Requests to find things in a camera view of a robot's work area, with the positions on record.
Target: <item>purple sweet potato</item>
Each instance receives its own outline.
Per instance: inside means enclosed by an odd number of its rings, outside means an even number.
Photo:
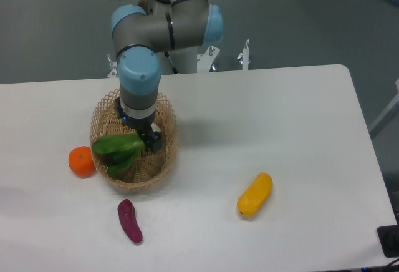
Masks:
[[[136,221],[135,208],[129,199],[119,203],[118,215],[120,225],[129,239],[135,244],[140,244],[143,241],[143,235]]]

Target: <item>yellow mango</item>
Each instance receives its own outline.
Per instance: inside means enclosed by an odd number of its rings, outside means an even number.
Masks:
[[[261,172],[254,182],[238,198],[237,209],[244,217],[254,216],[269,199],[273,181],[270,175]]]

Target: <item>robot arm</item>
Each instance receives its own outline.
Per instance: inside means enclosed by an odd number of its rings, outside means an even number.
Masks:
[[[162,1],[171,3],[170,12],[148,16],[142,8],[126,5],[111,20],[120,79],[115,108],[123,124],[134,128],[152,152],[162,145],[151,127],[161,79],[155,53],[219,42],[224,33],[220,8],[208,0]]]

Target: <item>woven basket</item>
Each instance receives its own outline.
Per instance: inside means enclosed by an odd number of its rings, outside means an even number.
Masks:
[[[129,134],[133,129],[123,126],[114,110],[114,100],[119,96],[119,89],[107,94],[95,108],[90,125],[90,145],[104,135]],[[132,166],[110,177],[107,173],[107,158],[92,152],[97,170],[112,184],[127,190],[148,188],[165,177],[176,159],[178,150],[178,134],[176,117],[169,100],[162,93],[158,94],[154,123],[161,129],[162,149],[155,154],[142,152]]]

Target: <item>leafy green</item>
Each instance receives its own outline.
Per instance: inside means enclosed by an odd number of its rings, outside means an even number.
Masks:
[[[130,149],[140,148],[143,142],[138,134],[106,135],[92,144],[95,153],[105,155],[111,152],[124,152]]]
[[[108,167],[107,173],[110,177],[114,177],[116,176],[116,174],[118,174],[119,172],[127,169],[128,167],[130,167],[133,163],[133,161],[137,158],[137,155],[134,154],[132,155],[130,158],[128,158],[127,160],[123,161],[122,163],[116,164],[116,165],[112,165],[110,167]]]
[[[112,153],[112,160],[114,163],[121,163],[123,161],[126,161],[128,158],[130,158],[132,155],[138,154],[144,150],[145,146],[144,143],[137,143],[133,148],[125,150],[123,152],[114,152]]]

